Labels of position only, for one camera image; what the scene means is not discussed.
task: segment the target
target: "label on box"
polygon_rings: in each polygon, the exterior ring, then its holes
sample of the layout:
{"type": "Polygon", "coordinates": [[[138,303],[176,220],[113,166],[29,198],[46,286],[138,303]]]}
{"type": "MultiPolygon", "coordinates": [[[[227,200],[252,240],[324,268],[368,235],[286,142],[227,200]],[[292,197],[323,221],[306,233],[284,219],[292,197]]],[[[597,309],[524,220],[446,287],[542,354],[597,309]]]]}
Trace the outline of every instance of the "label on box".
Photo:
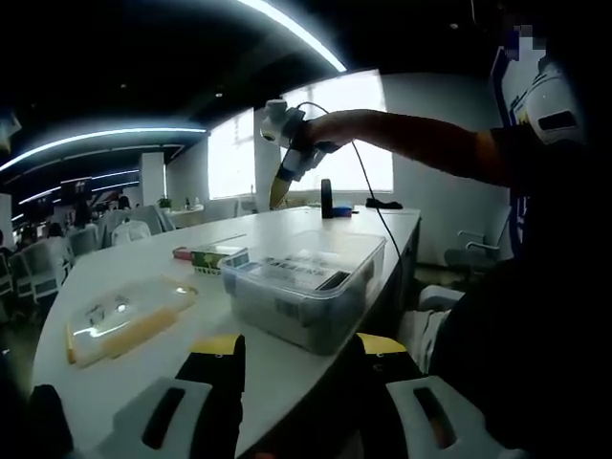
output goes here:
{"type": "Polygon", "coordinates": [[[259,267],[251,271],[265,279],[280,280],[300,290],[316,290],[338,270],[297,262],[288,258],[267,257],[259,262],[259,267]]]}

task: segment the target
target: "blurred people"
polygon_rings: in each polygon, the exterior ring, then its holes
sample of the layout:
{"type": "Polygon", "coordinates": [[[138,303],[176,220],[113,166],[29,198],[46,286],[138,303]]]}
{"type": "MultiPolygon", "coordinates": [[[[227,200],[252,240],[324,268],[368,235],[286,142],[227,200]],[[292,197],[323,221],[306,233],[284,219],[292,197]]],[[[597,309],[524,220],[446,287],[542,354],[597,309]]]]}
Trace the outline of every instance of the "blurred people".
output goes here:
{"type": "Polygon", "coordinates": [[[131,209],[130,200],[127,196],[123,195],[119,198],[119,210],[131,209]]]}
{"type": "Polygon", "coordinates": [[[57,266],[68,269],[73,262],[73,257],[70,243],[63,236],[61,226],[58,223],[51,223],[49,227],[51,258],[57,266]]]}
{"type": "Polygon", "coordinates": [[[86,202],[81,201],[75,208],[75,230],[85,230],[87,227],[95,227],[92,223],[92,212],[86,202]]]}

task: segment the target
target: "black cable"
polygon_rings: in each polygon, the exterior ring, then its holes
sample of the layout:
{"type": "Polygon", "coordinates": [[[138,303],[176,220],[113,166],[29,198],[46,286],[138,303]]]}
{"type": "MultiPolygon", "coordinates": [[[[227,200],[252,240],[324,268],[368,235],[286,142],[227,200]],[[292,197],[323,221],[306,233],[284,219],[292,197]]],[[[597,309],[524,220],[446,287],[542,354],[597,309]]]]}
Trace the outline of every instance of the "black cable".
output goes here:
{"type": "MultiPolygon", "coordinates": [[[[302,105],[313,105],[314,107],[318,108],[322,112],[325,112],[326,114],[329,114],[329,112],[327,110],[325,110],[323,107],[321,107],[317,103],[306,101],[306,102],[300,103],[297,106],[297,108],[301,107],[302,105]]],[[[355,142],[351,142],[351,144],[353,145],[353,148],[355,148],[355,153],[357,153],[357,159],[360,160],[361,170],[363,171],[363,176],[365,177],[365,182],[367,183],[367,188],[370,191],[370,196],[372,196],[372,199],[376,200],[376,197],[374,196],[374,191],[372,190],[372,186],[370,185],[370,179],[367,178],[367,172],[365,172],[365,166],[363,165],[363,161],[361,160],[360,151],[357,149],[357,146],[355,145],[355,142]]],[[[402,285],[402,281],[404,280],[404,263],[403,263],[403,260],[402,260],[402,253],[400,252],[400,248],[398,247],[398,243],[395,242],[395,237],[393,237],[393,233],[391,233],[391,229],[389,229],[389,227],[386,225],[386,222],[384,221],[383,215],[381,214],[381,210],[379,208],[375,208],[375,209],[378,212],[379,217],[381,217],[382,224],[384,225],[384,228],[386,229],[386,232],[389,234],[389,237],[391,238],[391,242],[393,242],[393,247],[395,247],[395,252],[398,254],[398,260],[400,262],[400,285],[402,285]]]]}

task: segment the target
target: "plastic box lid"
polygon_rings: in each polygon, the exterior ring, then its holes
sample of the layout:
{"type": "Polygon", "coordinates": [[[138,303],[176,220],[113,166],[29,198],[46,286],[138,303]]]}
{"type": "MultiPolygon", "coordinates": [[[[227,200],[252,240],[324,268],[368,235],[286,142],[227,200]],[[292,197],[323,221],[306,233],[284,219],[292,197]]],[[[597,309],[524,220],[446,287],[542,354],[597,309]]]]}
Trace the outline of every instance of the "plastic box lid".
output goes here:
{"type": "Polygon", "coordinates": [[[293,294],[329,299],[383,250],[386,238],[325,230],[303,231],[224,258],[221,271],[293,294]]]}

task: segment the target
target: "clear plastic storage box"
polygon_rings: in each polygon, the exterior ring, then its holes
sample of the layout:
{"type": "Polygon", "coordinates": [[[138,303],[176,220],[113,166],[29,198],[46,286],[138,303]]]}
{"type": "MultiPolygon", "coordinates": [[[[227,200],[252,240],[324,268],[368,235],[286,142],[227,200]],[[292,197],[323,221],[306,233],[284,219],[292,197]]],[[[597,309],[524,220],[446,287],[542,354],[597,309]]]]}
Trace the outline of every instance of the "clear plastic storage box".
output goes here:
{"type": "Polygon", "coordinates": [[[231,308],[242,320],[315,354],[336,351],[383,271],[386,239],[304,231],[221,261],[231,308]]]}

